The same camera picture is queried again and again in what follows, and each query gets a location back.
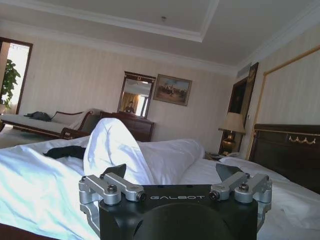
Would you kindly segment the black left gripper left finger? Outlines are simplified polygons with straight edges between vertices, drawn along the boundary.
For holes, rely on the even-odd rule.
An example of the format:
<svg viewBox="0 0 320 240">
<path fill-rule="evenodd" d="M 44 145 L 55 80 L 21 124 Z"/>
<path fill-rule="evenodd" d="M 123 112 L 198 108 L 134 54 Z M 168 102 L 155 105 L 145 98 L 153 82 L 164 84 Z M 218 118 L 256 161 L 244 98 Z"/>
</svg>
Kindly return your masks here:
<svg viewBox="0 0 320 240">
<path fill-rule="evenodd" d="M 86 214 L 87 222 L 93 231 L 100 236 L 99 208 L 94 204 L 103 201 L 108 206 L 121 202 L 122 195 L 130 202 L 140 203 L 146 199 L 142 185 L 133 184 L 113 173 L 83 176 L 78 183 L 80 210 Z"/>
</svg>

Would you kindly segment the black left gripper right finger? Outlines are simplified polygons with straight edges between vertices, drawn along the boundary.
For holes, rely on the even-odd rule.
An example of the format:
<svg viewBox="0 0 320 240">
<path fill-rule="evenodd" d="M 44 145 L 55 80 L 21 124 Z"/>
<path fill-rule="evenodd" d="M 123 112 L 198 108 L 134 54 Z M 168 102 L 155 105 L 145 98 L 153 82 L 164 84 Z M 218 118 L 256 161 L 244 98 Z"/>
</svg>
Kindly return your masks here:
<svg viewBox="0 0 320 240">
<path fill-rule="evenodd" d="M 250 176 L 237 167 L 218 163 L 220 183 L 210 186 L 209 232 L 214 237 L 256 237 L 272 208 L 268 175 Z"/>
</svg>

